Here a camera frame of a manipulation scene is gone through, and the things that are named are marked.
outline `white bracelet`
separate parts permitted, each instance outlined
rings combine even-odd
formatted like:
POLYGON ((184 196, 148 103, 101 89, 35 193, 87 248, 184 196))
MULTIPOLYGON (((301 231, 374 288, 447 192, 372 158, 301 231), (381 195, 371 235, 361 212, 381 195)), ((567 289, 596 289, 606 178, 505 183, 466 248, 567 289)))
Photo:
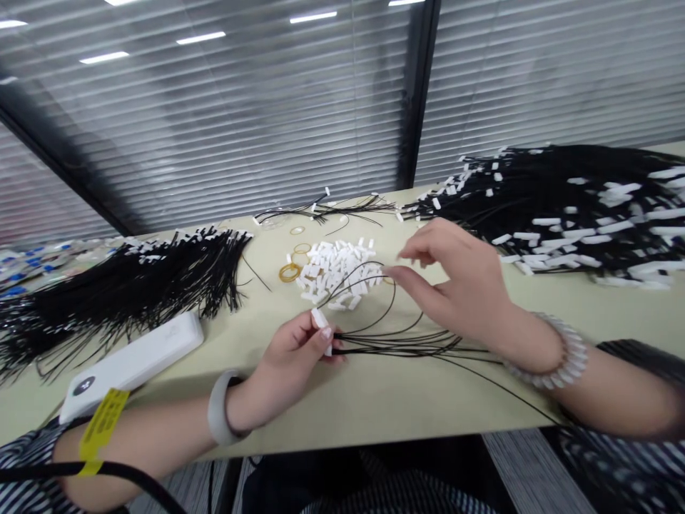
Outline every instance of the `white bracelet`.
POLYGON ((507 361, 504 361, 503 363, 505 368, 509 370, 513 376, 534 385, 538 389, 554 389, 563 388, 566 385, 570 386, 583 374, 583 371, 585 371, 587 348, 583 344, 582 337, 573 328, 554 316, 545 313, 533 314, 551 325, 562 337, 562 341, 564 342, 564 360, 562 361, 562 364, 547 375, 534 375, 533 373, 528 373, 507 361))
POLYGON ((231 378, 238 377, 237 370, 224 371, 214 384, 212 393, 209 396, 209 408, 207 409, 207 421, 209 431, 214 437, 214 441, 219 446, 228 446, 238 443, 245 439, 249 432, 237 435, 228 426, 226 414, 226 392, 231 378))

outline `right hand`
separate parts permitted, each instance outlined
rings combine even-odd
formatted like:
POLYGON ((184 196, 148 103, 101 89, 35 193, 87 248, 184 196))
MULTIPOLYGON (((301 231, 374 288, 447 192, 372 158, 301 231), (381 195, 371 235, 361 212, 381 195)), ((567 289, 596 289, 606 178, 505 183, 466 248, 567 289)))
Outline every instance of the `right hand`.
POLYGON ((564 357, 559 334, 509 299, 494 247, 437 218, 407 241, 398 258, 417 259, 422 268, 438 262, 450 278, 431 286, 406 266, 385 269, 435 323, 480 341, 530 373, 559 367, 564 357))
POLYGON ((458 225, 436 218, 420 228, 398 258, 440 263, 450 278, 431 286, 407 266, 387 267, 393 278, 435 323, 460 336, 488 344, 499 337, 498 323, 515 309, 507 294, 497 251, 458 225))

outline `ceiling light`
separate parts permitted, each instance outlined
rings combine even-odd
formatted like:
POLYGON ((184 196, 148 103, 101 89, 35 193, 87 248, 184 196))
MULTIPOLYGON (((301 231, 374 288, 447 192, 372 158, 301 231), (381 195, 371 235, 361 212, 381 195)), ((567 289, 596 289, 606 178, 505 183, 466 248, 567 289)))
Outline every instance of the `ceiling light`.
POLYGON ((330 13, 322 14, 311 14, 310 16, 298 16, 297 18, 290 18, 291 23, 302 23, 303 21, 314 21, 316 19, 324 18, 335 18, 338 15, 338 11, 332 11, 330 13))
POLYGON ((97 64, 98 62, 112 61, 113 59, 121 59, 122 57, 128 57, 128 54, 126 52, 114 52, 113 54, 81 59, 81 62, 83 64, 97 64))
POLYGON ((395 7, 398 5, 420 4, 423 0, 392 0, 388 6, 395 7))
POLYGON ((19 21, 19 20, 2 20, 2 21, 0 21, 0 29, 11 29, 12 27, 23 26, 23 25, 26 25, 25 21, 19 21))
POLYGON ((212 32, 212 34, 205 34, 204 36, 195 36, 192 38, 179 39, 176 43, 178 44, 191 44, 199 43, 200 41, 207 41, 208 39, 217 39, 224 37, 226 32, 212 32))

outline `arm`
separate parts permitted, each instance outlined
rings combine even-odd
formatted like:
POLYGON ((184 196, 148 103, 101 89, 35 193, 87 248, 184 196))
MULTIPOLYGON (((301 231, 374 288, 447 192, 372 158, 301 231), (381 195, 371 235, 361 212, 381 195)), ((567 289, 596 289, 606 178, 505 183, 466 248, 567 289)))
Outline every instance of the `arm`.
MULTIPOLYGON (((305 392, 307 379, 318 361, 339 363, 341 356, 324 357, 333 329, 317 331, 310 311, 281 326, 254 374, 226 393, 226 418, 235 433, 266 424, 305 392)), ((333 341, 339 348, 340 342, 333 341)), ((103 460, 132 465, 162 478, 216 446, 207 421, 209 394, 192 400, 125 411, 103 460)), ((78 461, 82 425, 65 432, 55 445, 55 463, 78 461)), ((89 512, 106 512, 136 497, 135 484, 115 477, 65 477, 60 480, 67 498, 89 512)))
MULTIPOLYGON (((404 266, 386 274, 436 323, 481 341, 490 351, 529 373, 546 374, 562 362, 562 341, 544 321, 511 302, 496 250, 443 219, 422 227, 399 257, 422 267, 440 263, 449 277, 431 286, 404 266)), ((679 392, 630 363, 588 348, 587 369, 563 389, 545 391, 580 421, 623 437, 648 438, 683 426, 679 392)))

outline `cable bundle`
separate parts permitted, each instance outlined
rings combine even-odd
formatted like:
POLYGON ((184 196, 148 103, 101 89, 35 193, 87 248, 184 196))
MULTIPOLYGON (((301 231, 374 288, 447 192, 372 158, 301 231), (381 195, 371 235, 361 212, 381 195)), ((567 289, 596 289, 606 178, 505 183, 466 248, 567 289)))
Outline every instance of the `cable bundle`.
POLYGON ((597 283, 667 289, 685 269, 685 159, 632 148, 501 148, 467 158, 403 219, 437 216, 525 274, 591 271, 597 283))
MULTIPOLYGON (((372 212, 377 212, 377 213, 394 213, 395 212, 395 203, 390 203, 385 201, 380 197, 378 193, 371 193, 370 196, 368 196, 366 199, 362 200, 359 202, 358 205, 350 206, 350 207, 340 207, 338 206, 338 202, 327 202, 326 204, 320 204, 320 202, 326 198, 327 196, 330 195, 330 192, 328 188, 326 188, 326 192, 319 196, 317 199, 315 199, 313 202, 308 203, 305 206, 302 207, 297 207, 297 208, 278 208, 276 210, 269 209, 267 211, 261 212, 257 214, 253 220, 255 223, 259 226, 261 226, 263 223, 267 222, 268 220, 273 220, 274 218, 277 218, 279 216, 287 216, 288 214, 294 214, 297 216, 306 216, 309 218, 311 221, 316 221, 320 225, 323 225, 327 220, 329 216, 335 216, 335 215, 343 215, 347 216, 347 222, 350 222, 349 216, 355 216, 357 218, 361 218, 363 220, 369 221, 371 223, 375 223, 376 225, 382 226, 380 223, 378 223, 376 220, 372 220, 371 218, 367 218, 366 216, 362 216, 363 213, 372 213, 372 212)), ((342 228, 346 227, 347 223, 343 226, 340 227, 338 230, 341 230, 342 228)))
POLYGON ((121 336, 131 340, 193 308, 202 318, 215 317, 223 303, 237 310, 238 260, 252 237, 211 226, 176 231, 170 241, 129 241, 77 276, 0 302, 0 383, 34 362, 53 380, 106 354, 121 336), (96 351, 79 358, 94 337, 96 351))

